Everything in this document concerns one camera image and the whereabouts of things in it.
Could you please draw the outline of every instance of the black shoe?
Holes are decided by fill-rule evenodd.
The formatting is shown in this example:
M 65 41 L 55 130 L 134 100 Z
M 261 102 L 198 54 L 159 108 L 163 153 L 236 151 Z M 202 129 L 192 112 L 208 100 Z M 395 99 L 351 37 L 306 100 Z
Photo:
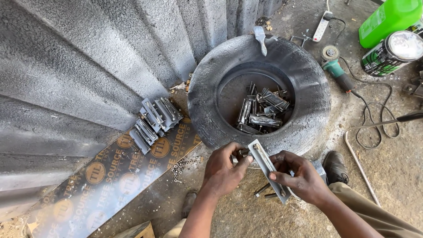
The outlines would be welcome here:
M 329 152 L 322 166 L 326 172 L 328 185 L 336 182 L 342 182 L 348 185 L 348 169 L 340 153 L 336 151 Z
M 187 218 L 191 211 L 192 205 L 197 198 L 197 191 L 191 190 L 185 196 L 184 205 L 182 206 L 182 219 Z

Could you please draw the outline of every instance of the angle grinder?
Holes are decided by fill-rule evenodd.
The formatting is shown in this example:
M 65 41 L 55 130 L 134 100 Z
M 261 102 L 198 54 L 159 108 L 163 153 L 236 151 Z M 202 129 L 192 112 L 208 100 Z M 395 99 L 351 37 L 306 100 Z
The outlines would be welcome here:
M 339 50 L 335 46 L 325 46 L 321 50 L 321 57 L 324 59 L 321 67 L 323 70 L 327 70 L 335 78 L 335 81 L 341 86 L 344 92 L 349 93 L 355 88 L 355 84 L 339 65 L 339 55 Z

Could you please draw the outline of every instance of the white power strip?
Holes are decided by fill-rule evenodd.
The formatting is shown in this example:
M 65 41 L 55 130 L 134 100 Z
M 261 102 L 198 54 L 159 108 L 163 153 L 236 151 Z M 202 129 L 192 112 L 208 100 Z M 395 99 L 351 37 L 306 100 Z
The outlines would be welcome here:
M 324 11 L 323 16 L 326 13 L 332 14 L 331 11 Z M 319 26 L 317 27 L 316 33 L 314 33 L 314 36 L 313 36 L 314 42 L 319 42 L 321 40 L 321 37 L 323 36 L 324 31 L 326 30 L 327 24 L 329 23 L 329 21 L 326 21 L 325 19 L 323 19 L 323 16 L 321 17 L 321 20 L 320 20 Z

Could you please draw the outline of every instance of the old tire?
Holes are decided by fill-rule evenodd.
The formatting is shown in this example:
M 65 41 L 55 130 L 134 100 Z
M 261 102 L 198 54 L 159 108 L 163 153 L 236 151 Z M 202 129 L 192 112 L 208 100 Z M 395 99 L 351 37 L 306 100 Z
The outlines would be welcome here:
M 323 70 L 304 49 L 282 38 L 266 38 L 267 56 L 254 36 L 230 39 L 210 51 L 191 78 L 188 111 L 198 135 L 212 149 L 235 141 L 246 145 L 259 139 L 269 154 L 288 150 L 307 152 L 322 133 L 329 119 L 330 92 Z M 291 81 L 295 108 L 289 121 L 279 130 L 265 135 L 249 135 L 229 125 L 217 106 L 223 76 L 247 62 L 264 62 L 279 68 Z

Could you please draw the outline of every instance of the trouser leg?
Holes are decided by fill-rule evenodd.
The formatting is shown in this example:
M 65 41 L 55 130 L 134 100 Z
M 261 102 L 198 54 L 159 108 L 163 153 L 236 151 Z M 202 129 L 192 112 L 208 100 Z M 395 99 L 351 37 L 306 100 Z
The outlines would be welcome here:
M 174 226 L 170 231 L 168 231 L 165 236 L 163 236 L 163 238 L 178 238 L 186 220 L 187 219 L 182 219 L 178 224 L 176 224 L 176 226 Z
M 351 210 L 385 238 L 423 238 L 423 232 L 383 210 L 345 183 L 336 182 L 329 189 Z

